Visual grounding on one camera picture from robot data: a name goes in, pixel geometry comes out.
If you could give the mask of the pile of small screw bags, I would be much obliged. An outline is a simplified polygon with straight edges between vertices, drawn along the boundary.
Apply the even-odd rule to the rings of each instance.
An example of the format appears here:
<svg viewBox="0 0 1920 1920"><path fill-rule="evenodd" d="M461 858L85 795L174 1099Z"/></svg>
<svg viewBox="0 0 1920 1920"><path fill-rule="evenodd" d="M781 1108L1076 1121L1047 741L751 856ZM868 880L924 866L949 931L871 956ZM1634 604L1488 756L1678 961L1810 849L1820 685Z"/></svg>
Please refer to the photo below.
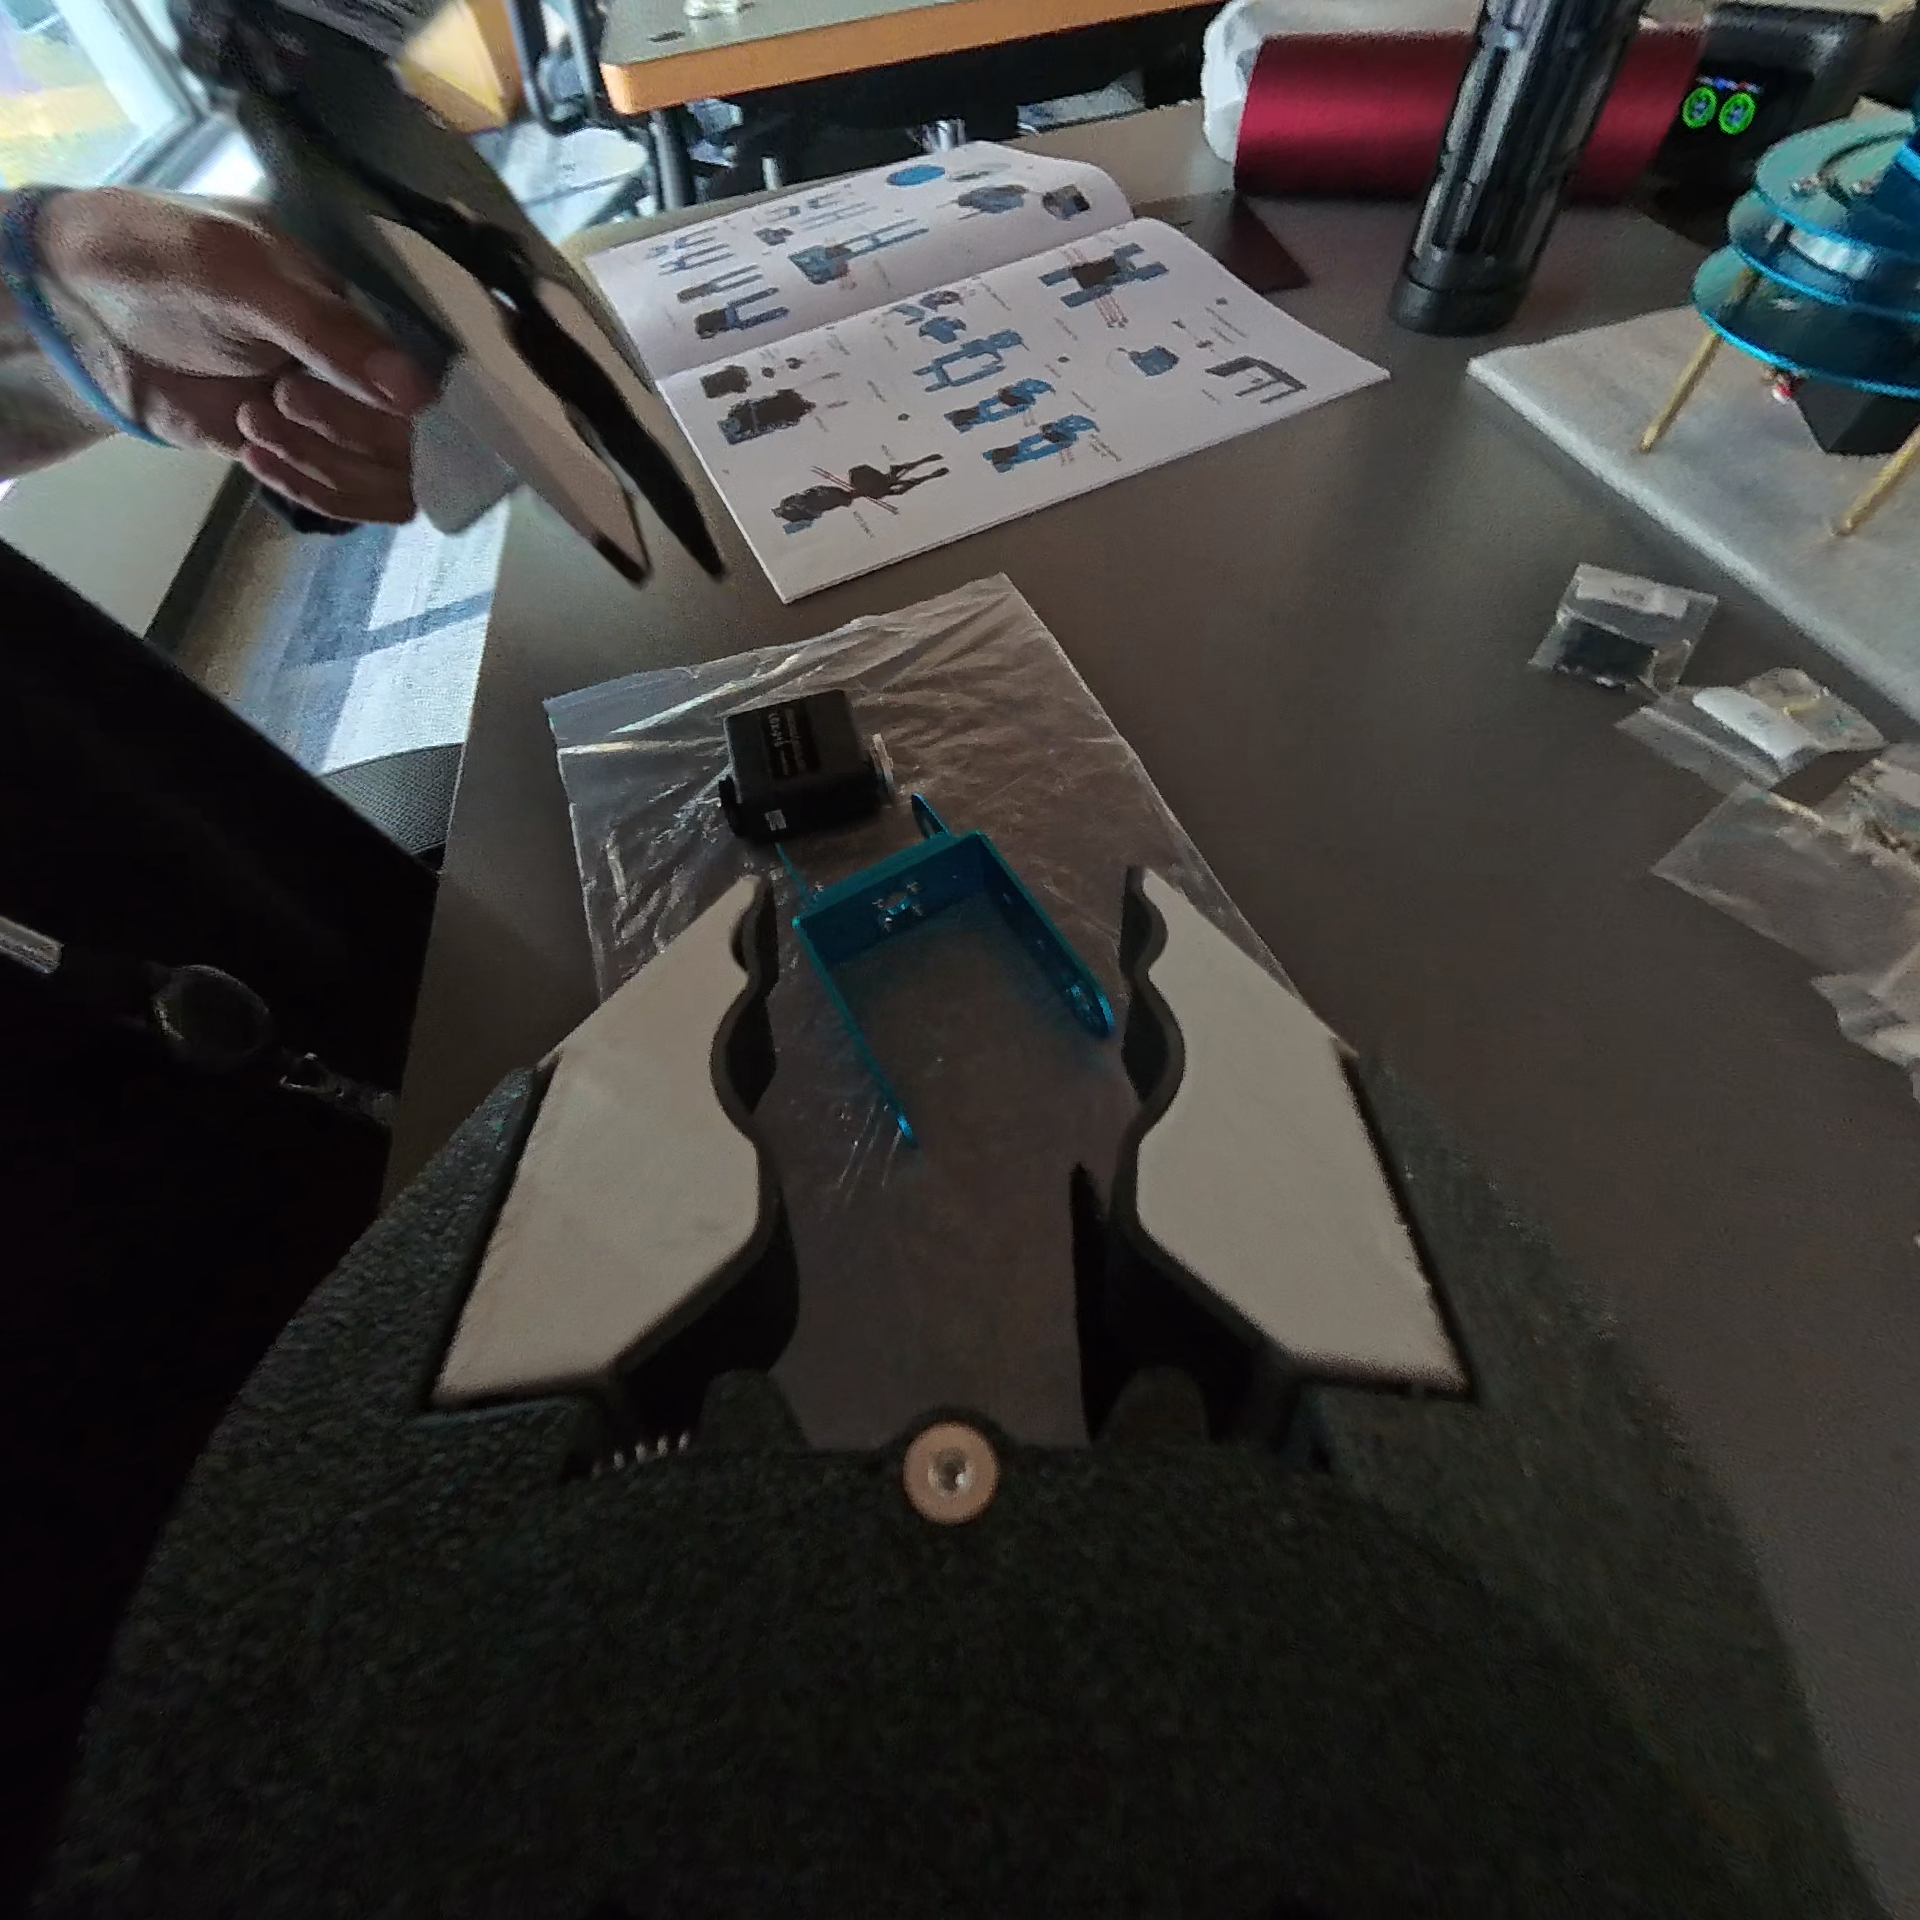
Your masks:
<svg viewBox="0 0 1920 1920"><path fill-rule="evenodd" d="M1812 970L1839 1035L1918 1080L1918 756L1795 665L1690 681L1719 600L1582 563L1530 665L1717 802L1654 875Z"/></svg>

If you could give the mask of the black servo motor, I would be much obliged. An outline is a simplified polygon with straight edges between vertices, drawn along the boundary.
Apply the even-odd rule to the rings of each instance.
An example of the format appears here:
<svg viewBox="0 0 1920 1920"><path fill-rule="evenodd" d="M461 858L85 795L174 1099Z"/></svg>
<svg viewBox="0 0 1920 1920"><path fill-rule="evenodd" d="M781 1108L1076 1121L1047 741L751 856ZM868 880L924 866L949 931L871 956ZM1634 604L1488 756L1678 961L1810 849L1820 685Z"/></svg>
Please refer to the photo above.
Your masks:
<svg viewBox="0 0 1920 1920"><path fill-rule="evenodd" d="M854 826L893 802L896 772L843 689L787 692L722 722L727 770L718 804L734 837L772 847Z"/></svg>

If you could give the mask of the white foam sheet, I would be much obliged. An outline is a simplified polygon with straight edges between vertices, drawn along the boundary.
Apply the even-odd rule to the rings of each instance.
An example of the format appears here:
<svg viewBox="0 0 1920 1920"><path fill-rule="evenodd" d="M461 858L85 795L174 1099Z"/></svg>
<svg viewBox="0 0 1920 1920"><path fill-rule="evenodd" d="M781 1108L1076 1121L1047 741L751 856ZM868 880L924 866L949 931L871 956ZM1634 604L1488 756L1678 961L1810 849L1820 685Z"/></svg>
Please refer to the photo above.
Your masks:
<svg viewBox="0 0 1920 1920"><path fill-rule="evenodd" d="M1759 368L1722 353L1653 450L1640 433L1706 338L1685 309L1471 359L1469 375L1896 706L1918 706L1918 483L1834 533L1880 461L1821 452Z"/></svg>

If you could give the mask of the dark red roll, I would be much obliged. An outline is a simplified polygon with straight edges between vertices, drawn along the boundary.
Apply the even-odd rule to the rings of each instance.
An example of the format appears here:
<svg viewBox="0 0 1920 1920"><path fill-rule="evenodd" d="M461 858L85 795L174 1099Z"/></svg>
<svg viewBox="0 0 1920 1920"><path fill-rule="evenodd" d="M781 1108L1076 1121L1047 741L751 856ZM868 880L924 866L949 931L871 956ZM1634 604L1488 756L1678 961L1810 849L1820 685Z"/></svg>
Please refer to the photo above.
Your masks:
<svg viewBox="0 0 1920 1920"><path fill-rule="evenodd" d="M1648 173L1699 32L1640 28L1630 42L1567 183L1572 203L1620 203ZM1264 39L1231 154L1236 189L1261 200L1420 200L1471 49L1471 31Z"/></svg>

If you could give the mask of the black device with green lights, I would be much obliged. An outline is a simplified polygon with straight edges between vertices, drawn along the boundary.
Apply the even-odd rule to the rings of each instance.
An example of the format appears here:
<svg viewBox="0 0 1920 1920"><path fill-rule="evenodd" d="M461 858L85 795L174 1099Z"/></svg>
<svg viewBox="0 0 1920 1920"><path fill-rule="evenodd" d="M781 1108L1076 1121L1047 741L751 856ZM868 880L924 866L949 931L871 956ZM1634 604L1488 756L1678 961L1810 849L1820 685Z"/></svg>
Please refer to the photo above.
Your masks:
<svg viewBox="0 0 1920 1920"><path fill-rule="evenodd" d="M1915 45L1912 3L1722 3L1695 15L1694 66L1639 188L1645 209L1740 197L1772 147L1852 114Z"/></svg>

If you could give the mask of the person's left hand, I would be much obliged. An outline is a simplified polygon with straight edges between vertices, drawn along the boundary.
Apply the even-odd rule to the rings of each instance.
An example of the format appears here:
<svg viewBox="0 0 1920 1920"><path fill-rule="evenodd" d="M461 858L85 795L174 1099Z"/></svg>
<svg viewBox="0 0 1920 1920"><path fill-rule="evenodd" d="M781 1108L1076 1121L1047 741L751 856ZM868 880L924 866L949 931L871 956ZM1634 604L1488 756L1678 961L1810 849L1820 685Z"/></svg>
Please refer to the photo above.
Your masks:
<svg viewBox="0 0 1920 1920"><path fill-rule="evenodd" d="M415 516L414 419L436 381L310 255L250 209L58 189L31 288L120 420L348 524Z"/></svg>

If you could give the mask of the wooden background table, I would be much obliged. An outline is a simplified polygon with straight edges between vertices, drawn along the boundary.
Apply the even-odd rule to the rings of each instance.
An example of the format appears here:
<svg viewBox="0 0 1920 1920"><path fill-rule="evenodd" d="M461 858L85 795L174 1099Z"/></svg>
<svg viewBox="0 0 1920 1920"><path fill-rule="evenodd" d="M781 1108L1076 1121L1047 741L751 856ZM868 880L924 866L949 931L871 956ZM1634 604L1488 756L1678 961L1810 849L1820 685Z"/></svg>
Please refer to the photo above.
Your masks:
<svg viewBox="0 0 1920 1920"><path fill-rule="evenodd" d="M736 98L886 65L1206 15L1178 3L684 3L607 4L597 76L611 108L635 117L702 98Z"/></svg>

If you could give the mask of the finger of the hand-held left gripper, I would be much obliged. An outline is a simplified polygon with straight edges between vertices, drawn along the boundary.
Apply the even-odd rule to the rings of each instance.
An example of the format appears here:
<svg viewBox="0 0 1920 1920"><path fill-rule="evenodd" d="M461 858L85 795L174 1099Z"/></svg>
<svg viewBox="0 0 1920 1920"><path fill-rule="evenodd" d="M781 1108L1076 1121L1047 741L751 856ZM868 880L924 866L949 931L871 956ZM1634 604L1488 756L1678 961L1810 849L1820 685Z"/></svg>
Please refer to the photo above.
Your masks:
<svg viewBox="0 0 1920 1920"><path fill-rule="evenodd" d="M708 578L725 578L727 563L700 493L659 434L670 419L606 300L578 275L516 275L514 344L539 392L560 407L566 433L621 501L588 514L591 541L607 563L637 584L647 577L634 507L642 499Z"/></svg>
<svg viewBox="0 0 1920 1920"><path fill-rule="evenodd" d="M512 312L419 232L384 218L373 220L373 232L414 285L423 312L455 344L442 392L451 419L607 564L640 584L650 557L629 493L516 344Z"/></svg>

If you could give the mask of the grey desk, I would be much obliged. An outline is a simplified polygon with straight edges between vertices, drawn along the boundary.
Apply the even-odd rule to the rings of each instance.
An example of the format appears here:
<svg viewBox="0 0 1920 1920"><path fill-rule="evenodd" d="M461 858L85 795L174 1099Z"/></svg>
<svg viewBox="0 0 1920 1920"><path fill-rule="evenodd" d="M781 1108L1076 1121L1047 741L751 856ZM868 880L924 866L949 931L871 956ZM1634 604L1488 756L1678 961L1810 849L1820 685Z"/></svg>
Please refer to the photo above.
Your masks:
<svg viewBox="0 0 1920 1920"><path fill-rule="evenodd" d="M626 587L523 499L391 1157L403 1189L591 1003L556 692L1003 571L1285 971L1600 1293L1756 1547L1856 1844L1915 1915L1915 1105L1791 956L1651 875L1712 793L1527 668L1578 563L1707 586L1712 681L1901 716L1386 320L1408 215L1264 210L1287 309L1390 380L787 608L725 522Z"/></svg>

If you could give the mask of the black cylindrical bottle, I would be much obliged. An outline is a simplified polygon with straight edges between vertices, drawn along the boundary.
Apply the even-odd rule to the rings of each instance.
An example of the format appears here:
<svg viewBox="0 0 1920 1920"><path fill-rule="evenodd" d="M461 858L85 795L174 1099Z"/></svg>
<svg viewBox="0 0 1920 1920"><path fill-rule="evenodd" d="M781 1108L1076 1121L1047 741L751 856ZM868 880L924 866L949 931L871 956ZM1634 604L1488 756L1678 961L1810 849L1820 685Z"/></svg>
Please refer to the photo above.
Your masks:
<svg viewBox="0 0 1920 1920"><path fill-rule="evenodd" d="M1391 323L1476 338L1520 314L1639 21L1634 3L1478 10Z"/></svg>

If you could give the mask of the window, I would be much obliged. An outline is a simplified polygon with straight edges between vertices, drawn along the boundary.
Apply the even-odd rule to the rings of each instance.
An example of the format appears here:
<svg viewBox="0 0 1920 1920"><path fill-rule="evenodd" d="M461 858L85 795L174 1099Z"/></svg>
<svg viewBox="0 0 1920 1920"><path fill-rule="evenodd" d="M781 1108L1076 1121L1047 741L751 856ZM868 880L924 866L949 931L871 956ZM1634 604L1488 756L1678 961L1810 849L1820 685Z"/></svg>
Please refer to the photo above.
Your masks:
<svg viewBox="0 0 1920 1920"><path fill-rule="evenodd" d="M2 4L2 185L118 185L206 125L162 4Z"/></svg>

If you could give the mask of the large clear plastic bag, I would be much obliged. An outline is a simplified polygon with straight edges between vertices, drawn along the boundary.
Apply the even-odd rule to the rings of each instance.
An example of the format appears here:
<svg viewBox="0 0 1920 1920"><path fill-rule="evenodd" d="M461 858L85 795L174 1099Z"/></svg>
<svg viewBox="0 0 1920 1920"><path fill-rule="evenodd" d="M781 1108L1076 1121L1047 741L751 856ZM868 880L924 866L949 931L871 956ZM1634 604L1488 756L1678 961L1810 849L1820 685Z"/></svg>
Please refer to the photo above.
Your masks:
<svg viewBox="0 0 1920 1920"><path fill-rule="evenodd" d="M886 753L896 793L852 827L781 856L727 826L725 720L843 690ZM794 933L810 893L920 841L909 802L986 832L1122 1027L1120 904L1160 873L1261 970L1287 978L1043 617L1003 577L811 641L603 680L544 705L591 978L611 999L736 880L764 877L781 976L767 999L776 1074L759 1107L797 1216L876 1228L960 1220L1052 1197L1103 1171L1133 1108L1120 1040L1091 1035L1002 920L964 904L901 954L837 970L850 1035Z"/></svg>

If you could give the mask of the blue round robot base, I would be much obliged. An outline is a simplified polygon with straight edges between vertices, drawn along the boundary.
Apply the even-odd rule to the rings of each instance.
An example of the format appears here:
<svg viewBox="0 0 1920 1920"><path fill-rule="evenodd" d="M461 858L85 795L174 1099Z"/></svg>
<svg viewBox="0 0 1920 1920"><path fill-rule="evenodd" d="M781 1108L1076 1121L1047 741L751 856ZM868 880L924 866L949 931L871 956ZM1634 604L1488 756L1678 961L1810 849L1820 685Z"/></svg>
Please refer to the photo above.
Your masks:
<svg viewBox="0 0 1920 1920"><path fill-rule="evenodd" d="M1838 120L1768 148L1728 215L1726 245L1695 272L1691 307L1702 341L1639 452L1659 445L1726 346L1779 392L1915 404L1915 111Z"/></svg>

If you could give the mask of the person's black jacket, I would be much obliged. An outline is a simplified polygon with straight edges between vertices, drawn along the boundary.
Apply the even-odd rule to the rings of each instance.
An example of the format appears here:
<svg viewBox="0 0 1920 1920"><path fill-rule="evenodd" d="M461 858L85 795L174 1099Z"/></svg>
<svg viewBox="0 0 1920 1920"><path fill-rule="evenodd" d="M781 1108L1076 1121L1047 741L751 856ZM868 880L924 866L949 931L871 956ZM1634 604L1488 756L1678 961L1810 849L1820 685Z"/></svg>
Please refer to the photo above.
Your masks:
<svg viewBox="0 0 1920 1920"><path fill-rule="evenodd" d="M434 873L154 648L4 546L4 1915L52 1842L116 1623L237 1385L376 1207L376 1127L149 1025L174 970L399 1085Z"/></svg>

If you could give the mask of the blue U-shaped metal bracket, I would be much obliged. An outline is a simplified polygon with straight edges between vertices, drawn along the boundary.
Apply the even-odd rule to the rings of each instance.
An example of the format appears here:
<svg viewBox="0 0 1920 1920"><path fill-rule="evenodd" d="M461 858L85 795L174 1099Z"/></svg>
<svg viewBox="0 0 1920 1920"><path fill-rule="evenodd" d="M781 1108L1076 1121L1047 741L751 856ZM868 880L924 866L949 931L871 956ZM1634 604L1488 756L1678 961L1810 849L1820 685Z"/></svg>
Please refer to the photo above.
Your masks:
<svg viewBox="0 0 1920 1920"><path fill-rule="evenodd" d="M775 851L799 901L790 928L806 970L868 1074L896 1139L918 1146L903 1095L843 991L843 971L852 962L898 949L909 933L932 928L956 908L980 901L1095 1040L1116 1034L1116 1012L1088 961L986 832L954 832L920 793L911 795L909 817L918 831L916 847L832 885L811 885L783 844L775 844Z"/></svg>

